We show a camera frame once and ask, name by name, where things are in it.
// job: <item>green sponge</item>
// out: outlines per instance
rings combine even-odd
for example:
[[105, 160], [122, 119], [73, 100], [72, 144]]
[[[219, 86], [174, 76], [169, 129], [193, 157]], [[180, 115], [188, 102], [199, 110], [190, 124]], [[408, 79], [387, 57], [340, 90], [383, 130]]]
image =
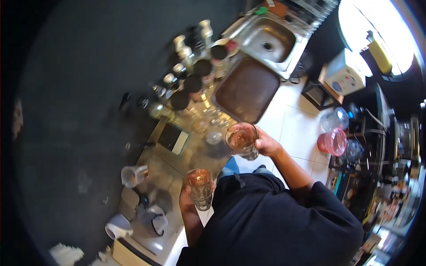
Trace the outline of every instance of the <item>green sponge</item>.
[[259, 15], [266, 13], [267, 11], [268, 11], [268, 9], [266, 8], [266, 6], [261, 6], [254, 13], [259, 16]]

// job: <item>stainless steel sink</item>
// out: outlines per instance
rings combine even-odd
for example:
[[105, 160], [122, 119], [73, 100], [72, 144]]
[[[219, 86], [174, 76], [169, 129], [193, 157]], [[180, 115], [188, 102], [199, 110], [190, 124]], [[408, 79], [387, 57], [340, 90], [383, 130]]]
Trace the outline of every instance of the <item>stainless steel sink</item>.
[[247, 14], [229, 27], [223, 38], [240, 45], [240, 49], [289, 79], [311, 36], [309, 29], [282, 20], [272, 13]]
[[268, 17], [261, 17], [240, 34], [241, 46], [259, 57], [282, 63], [296, 43], [296, 36]]

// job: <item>jeans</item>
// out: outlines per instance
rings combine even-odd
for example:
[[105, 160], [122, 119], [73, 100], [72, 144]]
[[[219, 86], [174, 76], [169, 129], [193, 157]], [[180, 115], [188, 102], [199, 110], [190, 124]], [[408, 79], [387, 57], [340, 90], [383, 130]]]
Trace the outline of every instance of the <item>jeans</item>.
[[[234, 159], [234, 157], [231, 157], [229, 161], [225, 164], [225, 167], [222, 169], [222, 171], [219, 173], [217, 179], [228, 175], [234, 175], [234, 173], [240, 174], [239, 167]], [[274, 175], [271, 171], [269, 171], [266, 168], [259, 168], [253, 172], [254, 174], [271, 174]]]

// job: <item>black lid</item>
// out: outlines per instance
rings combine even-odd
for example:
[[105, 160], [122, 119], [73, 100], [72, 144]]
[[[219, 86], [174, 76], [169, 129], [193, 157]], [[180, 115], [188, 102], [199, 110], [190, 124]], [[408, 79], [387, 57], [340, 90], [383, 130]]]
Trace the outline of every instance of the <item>black lid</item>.
[[228, 50], [223, 45], [215, 45], [210, 48], [210, 52], [214, 59], [222, 60], [228, 56]]
[[212, 63], [209, 60], [201, 59], [194, 64], [194, 73], [198, 76], [207, 76], [212, 72]]
[[188, 107], [189, 104], [189, 95], [188, 93], [181, 91], [173, 93], [170, 97], [170, 105], [173, 110], [179, 111]]
[[201, 78], [197, 75], [189, 75], [184, 80], [184, 91], [187, 93], [197, 93], [201, 90], [203, 82]]

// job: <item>window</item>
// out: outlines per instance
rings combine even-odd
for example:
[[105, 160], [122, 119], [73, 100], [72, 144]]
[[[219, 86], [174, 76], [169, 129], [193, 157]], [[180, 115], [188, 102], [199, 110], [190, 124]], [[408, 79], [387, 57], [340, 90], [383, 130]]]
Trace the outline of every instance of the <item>window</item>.
[[414, 58], [414, 38], [390, 0], [342, 0], [339, 23], [343, 36], [354, 52], [369, 42], [367, 31], [373, 31], [392, 63], [392, 74], [406, 72]]

